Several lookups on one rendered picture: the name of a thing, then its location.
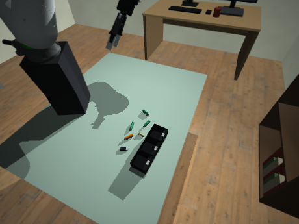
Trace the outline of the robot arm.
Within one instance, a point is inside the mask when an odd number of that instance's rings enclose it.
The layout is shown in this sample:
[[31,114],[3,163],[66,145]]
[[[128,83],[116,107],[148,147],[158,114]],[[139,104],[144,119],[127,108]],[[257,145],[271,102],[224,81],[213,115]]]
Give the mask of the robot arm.
[[2,43],[16,48],[18,56],[47,62],[60,54],[55,0],[0,0],[0,18],[16,38]]

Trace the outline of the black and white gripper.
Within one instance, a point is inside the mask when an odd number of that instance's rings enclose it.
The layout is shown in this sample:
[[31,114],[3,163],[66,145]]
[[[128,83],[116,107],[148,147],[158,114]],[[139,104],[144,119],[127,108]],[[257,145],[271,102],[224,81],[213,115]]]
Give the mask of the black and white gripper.
[[124,25],[127,19],[126,15],[132,16],[135,5],[127,0],[119,0],[116,8],[121,12],[118,13],[114,25],[112,26],[112,29],[109,32],[110,36],[106,45],[106,49],[110,51],[113,46],[117,47],[120,37],[123,35],[122,29],[124,29]]

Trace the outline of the black rack of labelled bins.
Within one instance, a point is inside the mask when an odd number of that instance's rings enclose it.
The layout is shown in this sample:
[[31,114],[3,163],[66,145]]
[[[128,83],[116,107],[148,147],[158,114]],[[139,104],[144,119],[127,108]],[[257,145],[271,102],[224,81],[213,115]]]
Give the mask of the black rack of labelled bins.
[[154,124],[130,164],[146,174],[168,134],[168,129]]

